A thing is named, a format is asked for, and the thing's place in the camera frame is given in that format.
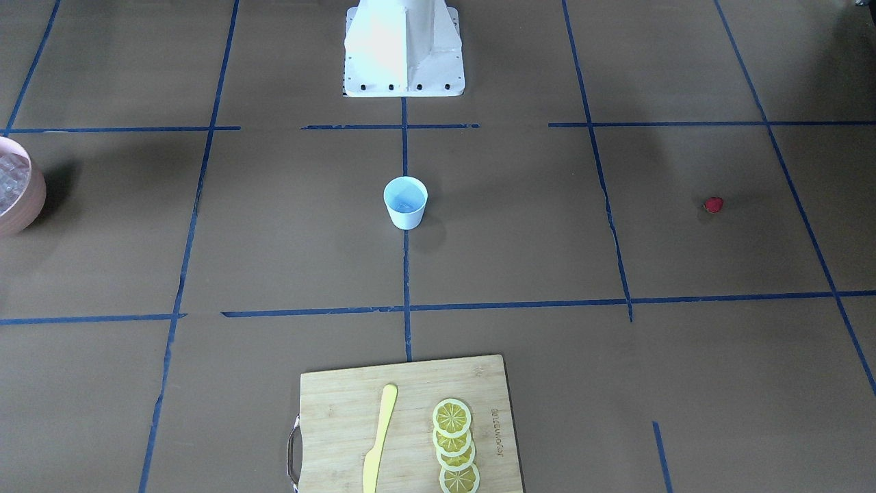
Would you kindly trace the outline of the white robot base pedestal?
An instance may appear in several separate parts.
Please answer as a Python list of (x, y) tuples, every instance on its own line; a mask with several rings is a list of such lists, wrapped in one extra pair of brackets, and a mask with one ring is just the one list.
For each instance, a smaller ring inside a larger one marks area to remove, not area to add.
[(459, 14), (444, 1), (360, 1), (346, 12), (344, 49), (345, 97), (464, 93)]

